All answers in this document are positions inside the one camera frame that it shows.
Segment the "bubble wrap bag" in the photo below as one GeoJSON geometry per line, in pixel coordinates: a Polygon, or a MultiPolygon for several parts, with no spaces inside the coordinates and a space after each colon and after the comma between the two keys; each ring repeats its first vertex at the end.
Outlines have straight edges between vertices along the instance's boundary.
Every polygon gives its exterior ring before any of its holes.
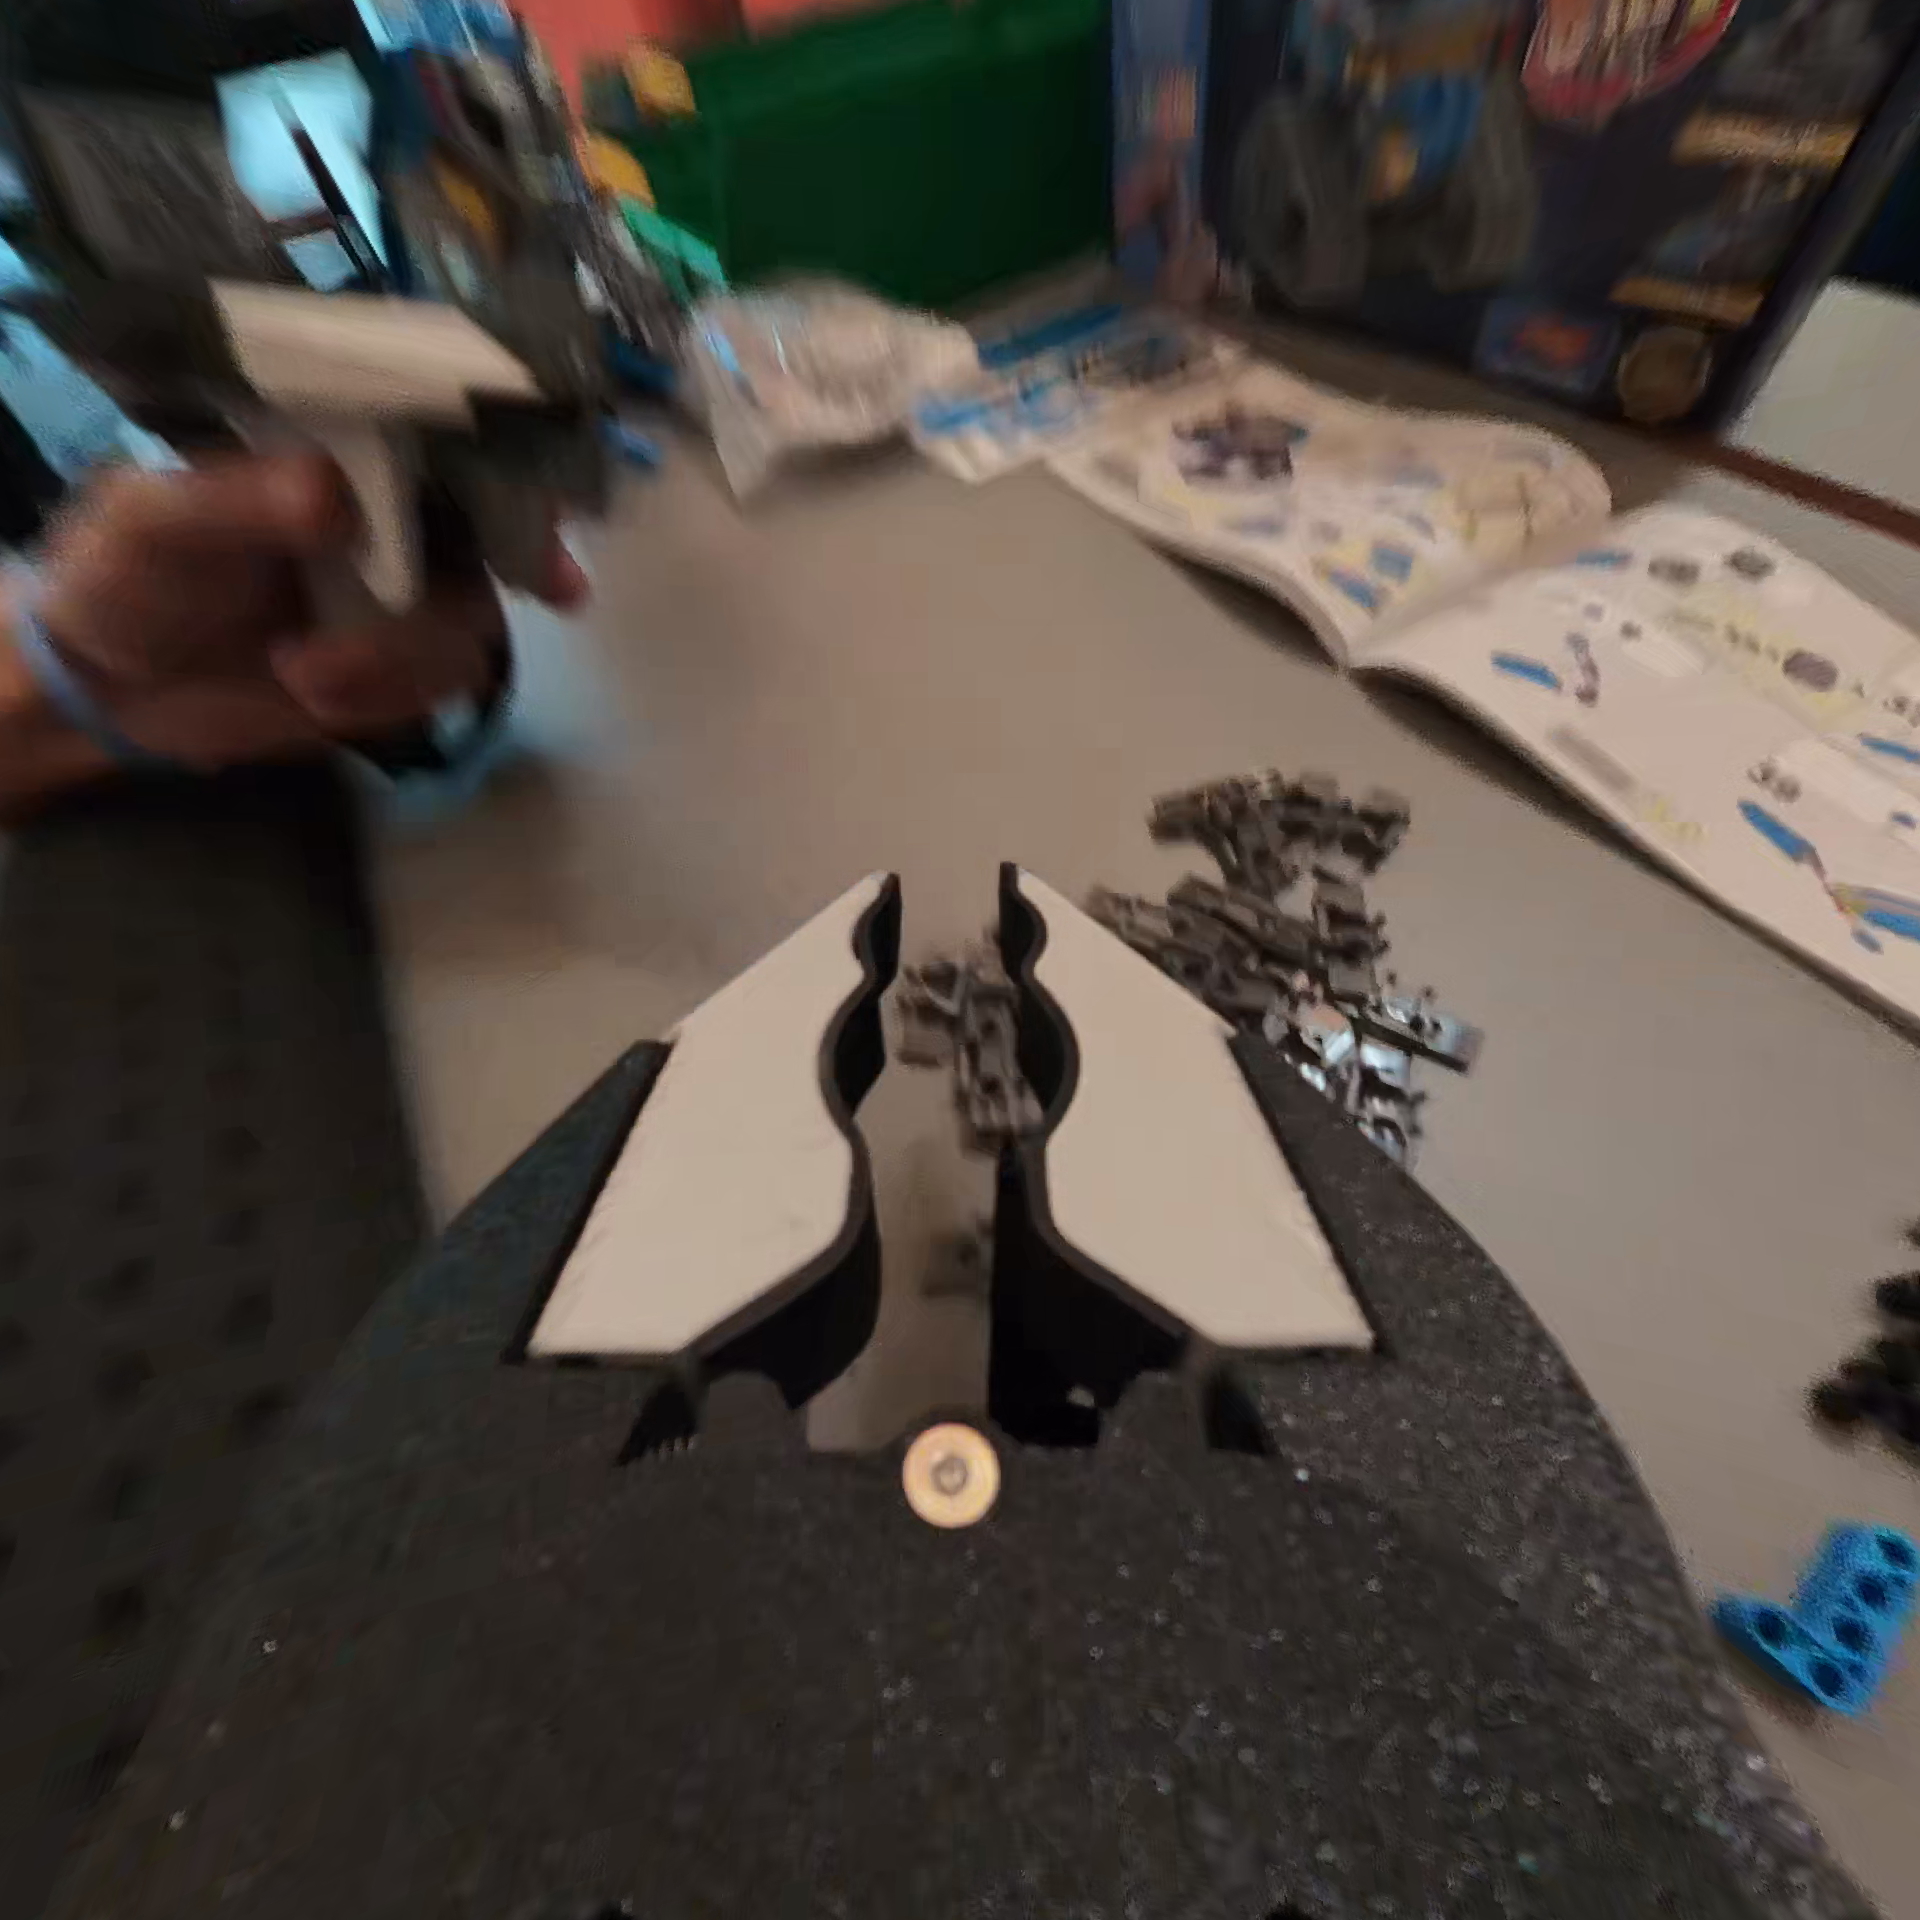
{"type": "Polygon", "coordinates": [[[738,502],[788,468],[898,440],[979,371],[973,334],[832,278],[722,290],[684,321],[680,386],[738,502]]]}

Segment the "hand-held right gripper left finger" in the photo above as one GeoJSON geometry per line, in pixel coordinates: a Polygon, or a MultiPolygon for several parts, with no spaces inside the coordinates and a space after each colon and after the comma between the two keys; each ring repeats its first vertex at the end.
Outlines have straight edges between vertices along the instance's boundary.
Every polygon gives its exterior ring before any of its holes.
{"type": "Polygon", "coordinates": [[[846,1370],[878,1321],[872,1157],[894,871],[680,1020],[524,1331],[528,1359],[846,1370]]]}

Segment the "toy kit box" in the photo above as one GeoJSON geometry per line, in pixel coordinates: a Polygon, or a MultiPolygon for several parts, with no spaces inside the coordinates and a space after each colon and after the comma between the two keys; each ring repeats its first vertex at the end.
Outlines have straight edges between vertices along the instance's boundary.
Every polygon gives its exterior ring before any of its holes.
{"type": "Polygon", "coordinates": [[[1681,432],[1916,142],[1913,1],[1121,1],[1115,266],[1681,432]]]}

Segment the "blue angled toy beam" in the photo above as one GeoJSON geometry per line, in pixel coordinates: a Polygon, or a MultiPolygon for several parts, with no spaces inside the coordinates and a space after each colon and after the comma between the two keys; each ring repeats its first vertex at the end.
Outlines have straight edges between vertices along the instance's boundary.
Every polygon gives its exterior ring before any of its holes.
{"type": "Polygon", "coordinates": [[[1918,1546],[1906,1531],[1831,1523],[1789,1595],[1720,1592],[1708,1619],[1722,1641],[1811,1708],[1859,1718],[1880,1697],[1916,1619],[1918,1546]]]}

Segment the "instruction manual booklet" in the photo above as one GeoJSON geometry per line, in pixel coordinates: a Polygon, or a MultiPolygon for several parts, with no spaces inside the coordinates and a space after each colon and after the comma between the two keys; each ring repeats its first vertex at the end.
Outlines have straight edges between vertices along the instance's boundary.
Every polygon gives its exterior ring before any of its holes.
{"type": "Polygon", "coordinates": [[[1572,444],[1244,361],[1047,469],[1344,669],[1495,734],[1679,881],[1918,1016],[1916,633],[1734,520],[1616,511],[1572,444]]]}

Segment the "green plastic bin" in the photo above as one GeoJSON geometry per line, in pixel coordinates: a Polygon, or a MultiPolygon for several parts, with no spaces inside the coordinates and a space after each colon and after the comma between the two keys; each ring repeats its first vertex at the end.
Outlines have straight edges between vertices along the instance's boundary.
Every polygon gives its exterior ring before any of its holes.
{"type": "Polygon", "coordinates": [[[734,283],[815,272],[952,309],[1107,251],[1107,3],[896,3],[685,70],[692,118],[635,147],[734,283]]]}

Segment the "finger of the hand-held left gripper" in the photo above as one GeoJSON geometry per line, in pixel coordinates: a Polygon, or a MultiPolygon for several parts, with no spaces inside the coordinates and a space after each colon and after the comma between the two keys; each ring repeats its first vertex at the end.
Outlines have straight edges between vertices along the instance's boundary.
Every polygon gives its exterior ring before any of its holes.
{"type": "Polygon", "coordinates": [[[207,286],[236,369],[291,413],[467,421],[475,402],[539,403],[533,371],[455,306],[287,286],[207,286]]]}

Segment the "black perforated foam pad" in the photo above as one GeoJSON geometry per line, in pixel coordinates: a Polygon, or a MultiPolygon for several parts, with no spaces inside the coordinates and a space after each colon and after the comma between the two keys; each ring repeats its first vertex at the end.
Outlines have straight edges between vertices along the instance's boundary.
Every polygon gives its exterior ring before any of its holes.
{"type": "Polygon", "coordinates": [[[40,1915],[423,1205],[343,775],[62,804],[2,908],[2,1909],[40,1915]]]}

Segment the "grey desk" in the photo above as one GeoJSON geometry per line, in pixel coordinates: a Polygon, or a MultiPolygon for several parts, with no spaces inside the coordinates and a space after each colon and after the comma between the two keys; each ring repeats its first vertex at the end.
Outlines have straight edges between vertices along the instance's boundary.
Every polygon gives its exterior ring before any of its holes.
{"type": "Polygon", "coordinates": [[[375,1308],[319,1418],[423,1462],[348,1517],[395,1570],[300,1644],[455,1767],[502,1720],[525,1860],[472,1908],[640,1915],[1916,1915],[1916,1625],[1858,1718],[1703,1619],[1916,1474],[1805,1393],[1916,1216],[1916,1037],[1745,930],[1495,731],[1332,663],[1038,468],[854,462],[742,508],[677,446],[516,599],[533,764],[383,828],[395,1057],[434,1197],[493,1189],[375,1308]],[[1399,793],[1363,887],[1481,1032],[1387,1159],[1233,1054],[1376,1331],[1172,1336],[1044,1245],[1025,1138],[899,1062],[906,966],[1198,855],[1156,797],[1266,770],[1399,793]],[[899,880],[856,1111],[876,1331],[806,1452],[754,1370],[628,1454],[676,1366],[502,1346],[674,1027],[862,876],[899,880]]]}

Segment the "person's left hand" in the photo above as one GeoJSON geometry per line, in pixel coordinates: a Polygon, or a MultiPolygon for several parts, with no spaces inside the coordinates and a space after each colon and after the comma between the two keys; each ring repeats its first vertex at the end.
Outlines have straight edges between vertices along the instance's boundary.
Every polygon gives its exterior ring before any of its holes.
{"type": "Polygon", "coordinates": [[[194,770],[387,740],[498,678],[508,615],[484,575],[407,610],[319,612],[309,573],[361,523],[319,452],[117,468],[60,520],[26,633],[116,742],[194,770]]]}

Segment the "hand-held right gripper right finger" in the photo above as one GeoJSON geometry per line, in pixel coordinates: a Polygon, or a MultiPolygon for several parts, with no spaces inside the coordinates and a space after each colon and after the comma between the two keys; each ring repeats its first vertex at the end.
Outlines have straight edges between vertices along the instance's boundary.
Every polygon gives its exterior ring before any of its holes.
{"type": "Polygon", "coordinates": [[[1018,861],[998,871],[1041,1243],[1149,1325],[1236,1355],[1378,1331],[1236,1060],[1237,1030],[1018,861]]]}

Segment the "partly built toy vehicle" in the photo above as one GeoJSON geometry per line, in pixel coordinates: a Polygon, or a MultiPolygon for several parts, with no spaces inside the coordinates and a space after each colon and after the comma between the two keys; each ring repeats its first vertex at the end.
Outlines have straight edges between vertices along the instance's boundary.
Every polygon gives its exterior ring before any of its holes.
{"type": "Polygon", "coordinates": [[[725,283],[640,159],[587,128],[508,3],[358,3],[368,176],[395,292],[467,316],[553,400],[682,397],[694,308],[725,283]]]}

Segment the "pile of grey track pieces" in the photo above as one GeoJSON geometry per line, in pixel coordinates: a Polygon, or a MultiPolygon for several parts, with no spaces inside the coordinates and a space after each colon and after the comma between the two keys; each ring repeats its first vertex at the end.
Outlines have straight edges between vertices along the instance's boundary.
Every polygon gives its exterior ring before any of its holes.
{"type": "MultiPolygon", "coordinates": [[[[1358,793],[1321,771],[1264,770],[1153,797],[1153,843],[1194,854],[1160,894],[1092,886],[1095,928],[1332,1101],[1409,1169],[1425,1138],[1422,1067],[1465,1074],[1481,1030],[1432,985],[1403,985],[1365,886],[1411,822],[1387,786],[1358,793]]],[[[1041,1100],[1018,1066],[1016,989],[987,930],[906,966],[892,991],[896,1057],[947,1077],[961,1139],[993,1156],[1029,1138],[1041,1100]]]]}

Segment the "blue sticker sheet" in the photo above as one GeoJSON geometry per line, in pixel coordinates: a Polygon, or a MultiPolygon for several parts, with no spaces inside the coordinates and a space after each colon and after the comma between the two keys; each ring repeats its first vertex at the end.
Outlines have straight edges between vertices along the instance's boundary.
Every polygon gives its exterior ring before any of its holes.
{"type": "Polygon", "coordinates": [[[1187,318],[1084,303],[982,341],[971,371],[912,402],[906,440],[950,477],[986,484],[1044,466],[1245,356],[1233,338],[1187,318]]]}

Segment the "blue wristband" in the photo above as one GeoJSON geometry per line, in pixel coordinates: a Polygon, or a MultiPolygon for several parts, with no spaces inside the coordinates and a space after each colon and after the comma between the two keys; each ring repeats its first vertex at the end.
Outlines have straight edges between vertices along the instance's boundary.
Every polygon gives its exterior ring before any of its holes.
{"type": "Polygon", "coordinates": [[[98,749],[114,768],[148,770],[153,759],[114,719],[100,694],[68,659],[46,626],[35,581],[24,571],[4,573],[4,589],[12,623],[12,645],[26,678],[46,699],[56,717],[98,749]]]}

